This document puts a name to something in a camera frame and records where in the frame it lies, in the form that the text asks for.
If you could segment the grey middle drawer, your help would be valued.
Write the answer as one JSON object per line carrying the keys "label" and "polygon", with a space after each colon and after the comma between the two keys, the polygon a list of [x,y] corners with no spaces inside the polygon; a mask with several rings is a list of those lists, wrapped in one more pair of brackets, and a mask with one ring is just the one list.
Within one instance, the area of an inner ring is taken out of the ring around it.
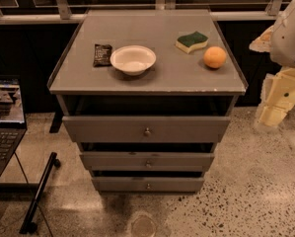
{"label": "grey middle drawer", "polygon": [[80,155],[87,170],[205,172],[213,153],[87,152]]}

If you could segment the round floor drain cover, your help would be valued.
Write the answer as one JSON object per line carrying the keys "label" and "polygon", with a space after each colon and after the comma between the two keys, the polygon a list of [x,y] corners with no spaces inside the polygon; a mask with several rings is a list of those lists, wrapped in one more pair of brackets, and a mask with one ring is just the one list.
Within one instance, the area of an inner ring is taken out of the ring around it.
{"label": "round floor drain cover", "polygon": [[140,214],[133,219],[130,231],[131,237],[155,237],[156,224],[149,215]]}

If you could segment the black laptop stand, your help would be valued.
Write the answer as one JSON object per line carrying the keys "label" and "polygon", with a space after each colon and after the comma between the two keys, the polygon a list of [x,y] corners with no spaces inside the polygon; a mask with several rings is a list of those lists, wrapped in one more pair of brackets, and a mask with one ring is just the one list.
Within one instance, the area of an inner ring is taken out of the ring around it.
{"label": "black laptop stand", "polygon": [[22,165],[20,164],[20,169],[25,177],[23,183],[0,183],[0,194],[7,193],[19,193],[19,194],[29,194],[31,197],[30,206],[26,212],[25,218],[23,220],[22,226],[19,233],[22,235],[33,234],[37,231],[37,224],[33,222],[35,213],[37,209],[40,209],[39,202],[42,197],[43,191],[46,187],[47,180],[53,168],[59,168],[61,166],[60,160],[57,158],[56,152],[51,152],[47,163],[43,169],[41,177],[37,183],[30,183]]}

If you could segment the black laptop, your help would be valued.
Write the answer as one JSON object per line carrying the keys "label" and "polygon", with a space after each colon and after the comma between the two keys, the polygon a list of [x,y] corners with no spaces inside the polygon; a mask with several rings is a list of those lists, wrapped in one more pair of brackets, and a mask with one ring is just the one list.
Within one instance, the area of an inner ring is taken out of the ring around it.
{"label": "black laptop", "polygon": [[0,176],[26,130],[20,79],[0,75]]}

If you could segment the black snack packet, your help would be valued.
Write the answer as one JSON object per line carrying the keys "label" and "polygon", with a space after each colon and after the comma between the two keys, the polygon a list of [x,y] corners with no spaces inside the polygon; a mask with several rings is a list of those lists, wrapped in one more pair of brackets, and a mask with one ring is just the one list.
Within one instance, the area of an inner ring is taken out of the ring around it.
{"label": "black snack packet", "polygon": [[111,65],[111,51],[112,46],[109,44],[96,44],[94,50],[95,67],[110,66]]}

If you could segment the grey top drawer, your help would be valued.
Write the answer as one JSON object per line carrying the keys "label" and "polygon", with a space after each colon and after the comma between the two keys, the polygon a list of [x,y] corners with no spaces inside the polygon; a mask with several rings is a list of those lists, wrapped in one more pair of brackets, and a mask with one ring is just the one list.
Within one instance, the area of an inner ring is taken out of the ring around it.
{"label": "grey top drawer", "polygon": [[197,143],[219,142],[227,117],[64,117],[74,142]]}

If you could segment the grey drawer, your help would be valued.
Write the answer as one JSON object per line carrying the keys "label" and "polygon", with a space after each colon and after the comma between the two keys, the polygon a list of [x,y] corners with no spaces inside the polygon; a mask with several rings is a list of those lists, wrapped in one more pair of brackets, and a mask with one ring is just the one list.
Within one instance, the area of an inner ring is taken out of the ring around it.
{"label": "grey drawer", "polygon": [[227,117],[64,117],[74,142],[197,143],[219,142]]}
{"label": "grey drawer", "polygon": [[203,178],[152,178],[152,177],[98,177],[92,182],[97,191],[107,192],[198,192]]}
{"label": "grey drawer", "polygon": [[87,152],[80,155],[87,170],[205,172],[213,153]]}

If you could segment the orange fruit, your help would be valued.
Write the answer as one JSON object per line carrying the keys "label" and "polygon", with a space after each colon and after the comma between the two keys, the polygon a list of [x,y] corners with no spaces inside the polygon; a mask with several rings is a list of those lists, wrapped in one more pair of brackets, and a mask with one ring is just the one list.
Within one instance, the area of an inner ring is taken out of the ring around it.
{"label": "orange fruit", "polygon": [[209,47],[203,55],[204,64],[213,69],[218,69],[223,66],[226,62],[226,58],[226,51],[219,46]]}

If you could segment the grey drawer cabinet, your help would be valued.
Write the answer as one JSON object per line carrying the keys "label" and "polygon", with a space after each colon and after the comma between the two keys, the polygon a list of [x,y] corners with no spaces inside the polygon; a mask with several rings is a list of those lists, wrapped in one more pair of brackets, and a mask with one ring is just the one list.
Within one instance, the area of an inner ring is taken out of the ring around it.
{"label": "grey drawer cabinet", "polygon": [[[186,54],[176,48],[178,37],[193,32],[205,34],[210,45],[224,43],[206,10],[93,10],[57,63],[48,89],[57,97],[63,117],[230,118],[237,98],[246,92],[245,78],[233,58],[228,58],[220,69],[211,70],[203,64],[202,51]],[[95,67],[96,44],[109,44],[113,48],[132,44],[146,46],[155,52],[156,62],[138,76],[128,76],[112,66]],[[81,155],[87,152],[214,154],[219,142],[75,143]],[[92,179],[204,179],[207,172],[88,171]]]}

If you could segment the grey bottom drawer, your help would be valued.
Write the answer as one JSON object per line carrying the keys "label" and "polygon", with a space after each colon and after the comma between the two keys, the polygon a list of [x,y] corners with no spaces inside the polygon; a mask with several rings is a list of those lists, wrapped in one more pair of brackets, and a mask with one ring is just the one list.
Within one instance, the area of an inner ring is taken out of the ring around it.
{"label": "grey bottom drawer", "polygon": [[203,178],[152,178],[152,177],[98,177],[92,182],[97,191],[107,192],[198,192]]}

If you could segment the green yellow sponge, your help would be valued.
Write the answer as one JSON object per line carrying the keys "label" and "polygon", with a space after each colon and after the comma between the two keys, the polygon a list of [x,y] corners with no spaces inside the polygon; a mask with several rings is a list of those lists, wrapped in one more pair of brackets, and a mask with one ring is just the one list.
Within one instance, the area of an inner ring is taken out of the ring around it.
{"label": "green yellow sponge", "polygon": [[185,53],[191,53],[207,46],[208,37],[200,32],[178,37],[175,46]]}

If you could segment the white bowl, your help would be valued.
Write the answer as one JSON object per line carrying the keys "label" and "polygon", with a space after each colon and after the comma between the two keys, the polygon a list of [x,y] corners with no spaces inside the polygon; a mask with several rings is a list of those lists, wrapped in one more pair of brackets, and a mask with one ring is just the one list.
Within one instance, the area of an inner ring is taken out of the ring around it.
{"label": "white bowl", "polygon": [[111,54],[111,65],[126,75],[136,76],[144,73],[156,62],[156,54],[148,47],[129,45]]}

